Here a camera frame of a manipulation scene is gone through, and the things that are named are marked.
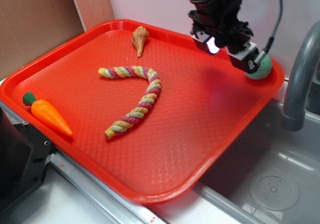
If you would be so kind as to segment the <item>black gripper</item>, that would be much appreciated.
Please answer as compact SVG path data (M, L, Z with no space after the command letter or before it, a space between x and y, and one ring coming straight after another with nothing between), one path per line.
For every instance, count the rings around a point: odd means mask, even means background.
M242 0L189 0L195 10L188 16L192 19L192 38L203 52L215 55L226 47L233 67L248 73L255 73L259 64L256 43L249 42L253 36L249 23L238 19ZM232 53L232 48L244 48Z

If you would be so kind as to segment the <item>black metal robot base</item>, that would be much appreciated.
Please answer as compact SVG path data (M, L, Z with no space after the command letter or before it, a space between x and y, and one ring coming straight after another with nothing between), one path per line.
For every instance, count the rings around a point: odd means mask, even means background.
M44 182L52 141L29 123L13 124L0 111L0 212Z

